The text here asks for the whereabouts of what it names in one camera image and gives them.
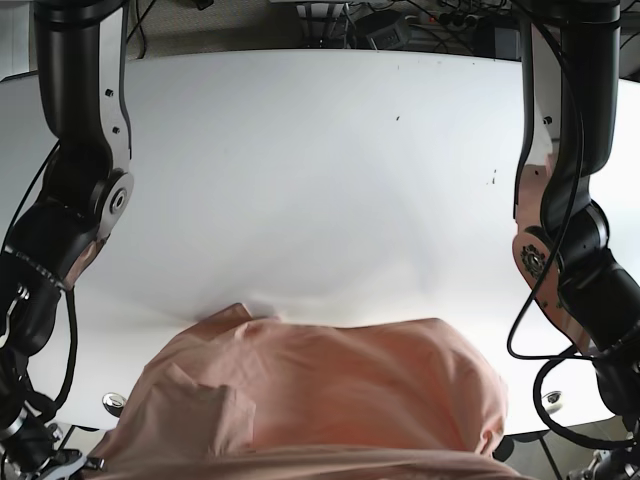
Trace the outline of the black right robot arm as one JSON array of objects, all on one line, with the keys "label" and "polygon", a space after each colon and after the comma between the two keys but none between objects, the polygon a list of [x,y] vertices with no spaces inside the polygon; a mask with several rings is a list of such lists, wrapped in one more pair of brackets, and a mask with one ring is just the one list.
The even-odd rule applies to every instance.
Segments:
[{"label": "black right robot arm", "polygon": [[24,479],[74,479],[99,460],[57,448],[57,396],[33,388],[29,359],[49,341],[60,301],[77,317],[74,287],[99,255],[133,193],[124,95],[129,5],[38,1],[37,73],[56,142],[16,209],[1,246],[1,462]]}]

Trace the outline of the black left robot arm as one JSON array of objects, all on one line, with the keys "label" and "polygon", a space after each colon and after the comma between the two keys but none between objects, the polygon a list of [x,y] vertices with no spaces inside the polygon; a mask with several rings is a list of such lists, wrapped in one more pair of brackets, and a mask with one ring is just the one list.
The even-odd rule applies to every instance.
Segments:
[{"label": "black left robot arm", "polygon": [[[616,1],[517,1],[521,25],[524,136],[515,175],[514,261],[538,307],[568,340],[540,357],[534,408],[556,435],[592,450],[578,479],[639,475],[639,286],[615,260],[610,225],[590,193],[611,154],[619,80]],[[565,361],[591,364],[604,405],[622,418],[619,441],[555,421],[546,376]]]}]

